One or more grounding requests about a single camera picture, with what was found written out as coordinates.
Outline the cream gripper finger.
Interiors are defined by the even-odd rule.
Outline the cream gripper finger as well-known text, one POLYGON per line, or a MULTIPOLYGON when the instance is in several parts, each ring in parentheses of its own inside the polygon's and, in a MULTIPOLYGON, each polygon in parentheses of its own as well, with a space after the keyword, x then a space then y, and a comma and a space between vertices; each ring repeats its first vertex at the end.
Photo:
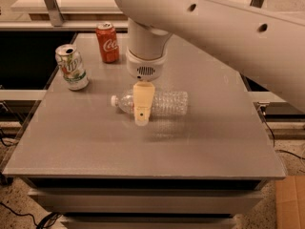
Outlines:
POLYGON ((145 126, 149 123, 155 86, 151 82, 138 81, 133 85, 133 115, 135 124, 145 126))

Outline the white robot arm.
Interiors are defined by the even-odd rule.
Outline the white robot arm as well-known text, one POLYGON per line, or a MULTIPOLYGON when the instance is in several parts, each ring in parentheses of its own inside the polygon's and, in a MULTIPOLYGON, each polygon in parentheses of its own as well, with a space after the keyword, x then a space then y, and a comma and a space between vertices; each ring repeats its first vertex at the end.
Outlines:
POLYGON ((133 67, 161 63, 175 34, 305 112, 305 24, 225 0, 114 0, 133 67))

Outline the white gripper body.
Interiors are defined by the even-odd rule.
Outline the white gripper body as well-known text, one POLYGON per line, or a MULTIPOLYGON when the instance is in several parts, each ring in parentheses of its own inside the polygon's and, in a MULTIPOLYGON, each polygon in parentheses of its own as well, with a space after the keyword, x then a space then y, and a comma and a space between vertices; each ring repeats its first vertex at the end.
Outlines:
POLYGON ((139 81, 153 81, 160 77, 163 67, 167 60, 167 54, 164 53, 156 59, 141 59, 135 56, 130 49, 126 51, 127 71, 139 81))

